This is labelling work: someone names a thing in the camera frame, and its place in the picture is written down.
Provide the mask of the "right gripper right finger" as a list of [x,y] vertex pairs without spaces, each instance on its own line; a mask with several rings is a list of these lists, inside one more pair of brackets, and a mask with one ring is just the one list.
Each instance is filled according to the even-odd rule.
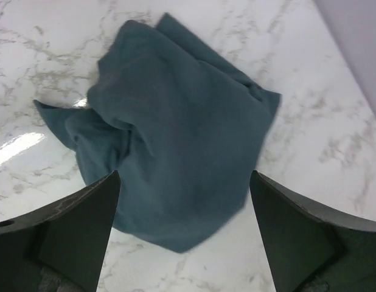
[[376,221],[254,171],[252,204],[276,291],[376,291]]

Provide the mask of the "dark blue-grey t-shirt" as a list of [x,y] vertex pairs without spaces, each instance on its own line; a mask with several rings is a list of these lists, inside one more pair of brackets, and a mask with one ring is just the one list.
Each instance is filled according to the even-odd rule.
[[214,235],[245,205],[280,105],[169,14],[129,20],[98,62],[87,108],[35,101],[86,184],[118,171],[115,229],[173,252]]

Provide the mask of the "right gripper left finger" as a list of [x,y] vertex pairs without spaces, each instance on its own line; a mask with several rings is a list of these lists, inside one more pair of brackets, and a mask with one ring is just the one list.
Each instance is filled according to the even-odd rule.
[[117,172],[0,222],[0,291],[96,291],[120,190]]

